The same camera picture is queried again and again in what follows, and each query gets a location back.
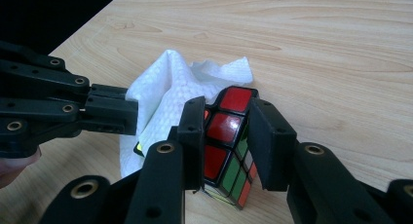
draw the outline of wooden table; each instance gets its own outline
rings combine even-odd
[[[53,53],[92,83],[128,87],[166,49],[188,63],[250,62],[300,141],[329,147],[381,190],[413,178],[413,0],[114,0]],[[0,190],[0,223],[35,223],[69,181],[120,179],[118,136],[83,132]],[[253,183],[243,211],[186,194],[187,223],[292,222],[285,193]]]

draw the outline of white cloth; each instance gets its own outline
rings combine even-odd
[[[136,143],[146,155],[152,144],[167,139],[187,100],[203,95],[213,103],[223,89],[251,82],[246,57],[223,66],[208,60],[188,66],[178,52],[165,51],[128,89],[126,99],[138,101],[138,117],[136,135],[121,135],[122,177],[142,168],[144,159],[132,151]]]

